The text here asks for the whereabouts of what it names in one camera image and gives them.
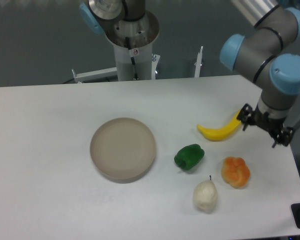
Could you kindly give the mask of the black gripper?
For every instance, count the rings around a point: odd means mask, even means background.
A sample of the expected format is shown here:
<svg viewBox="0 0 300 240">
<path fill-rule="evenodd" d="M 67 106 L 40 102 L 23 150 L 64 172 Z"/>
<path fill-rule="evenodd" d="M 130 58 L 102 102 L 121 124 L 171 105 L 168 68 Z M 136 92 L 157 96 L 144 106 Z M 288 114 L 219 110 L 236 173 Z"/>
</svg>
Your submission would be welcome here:
<svg viewBox="0 0 300 240">
<path fill-rule="evenodd" d="M 269 135 L 274 140 L 272 148 L 276 145 L 287 147 L 294 136 L 293 127 L 284 127 L 284 121 L 287 117 L 286 110 L 276 110 L 264 104 L 257 104 L 255 110 L 246 103 L 239 111 L 236 119 L 243 125 L 245 131 L 248 126 L 258 126 L 269 131 Z"/>
</svg>

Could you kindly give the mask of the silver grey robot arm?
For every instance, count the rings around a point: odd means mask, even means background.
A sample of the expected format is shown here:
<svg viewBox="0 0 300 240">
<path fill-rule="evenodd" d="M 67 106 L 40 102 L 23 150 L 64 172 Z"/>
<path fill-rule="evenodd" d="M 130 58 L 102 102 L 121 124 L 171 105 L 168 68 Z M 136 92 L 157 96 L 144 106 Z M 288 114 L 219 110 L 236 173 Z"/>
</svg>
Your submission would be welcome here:
<svg viewBox="0 0 300 240">
<path fill-rule="evenodd" d="M 236 120 L 246 127 L 258 126 L 275 145 L 287 146 L 300 127 L 300 117 L 291 127 L 284 124 L 300 94 L 300 56 L 284 54 L 283 49 L 300 37 L 300 11 L 282 8 L 276 0 L 235 0 L 233 5 L 255 33 L 232 35 L 219 59 L 262 90 L 257 106 L 244 105 Z M 120 81 L 156 77 L 152 44 L 160 26 L 143 0 L 87 0 L 79 11 L 88 27 L 105 34 L 113 45 Z"/>
</svg>

